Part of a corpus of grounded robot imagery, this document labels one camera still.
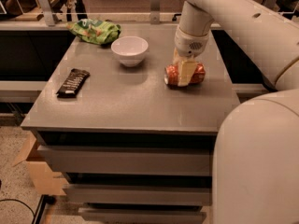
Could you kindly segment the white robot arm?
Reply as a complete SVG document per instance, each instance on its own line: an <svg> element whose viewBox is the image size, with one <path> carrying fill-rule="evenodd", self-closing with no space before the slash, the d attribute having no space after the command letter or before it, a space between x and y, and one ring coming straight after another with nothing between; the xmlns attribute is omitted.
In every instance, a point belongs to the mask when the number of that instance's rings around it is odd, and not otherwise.
<svg viewBox="0 0 299 224"><path fill-rule="evenodd" d="M212 22L246 54L223 46L235 83L269 90L234 109L213 154L214 224L299 224L299 87L297 24L252 0L185 0L175 38L197 56Z"/></svg>

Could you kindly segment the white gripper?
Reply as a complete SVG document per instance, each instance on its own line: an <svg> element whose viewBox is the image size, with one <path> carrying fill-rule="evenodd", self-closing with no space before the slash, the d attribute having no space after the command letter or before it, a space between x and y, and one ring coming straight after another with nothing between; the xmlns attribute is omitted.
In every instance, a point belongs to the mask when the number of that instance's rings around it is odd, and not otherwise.
<svg viewBox="0 0 299 224"><path fill-rule="evenodd" d="M187 86L197 68L196 60L184 61L183 57L196 57L205 50L209 35L195 36L184 33L179 27L175 34L173 65L178 65L178 86Z"/></svg>

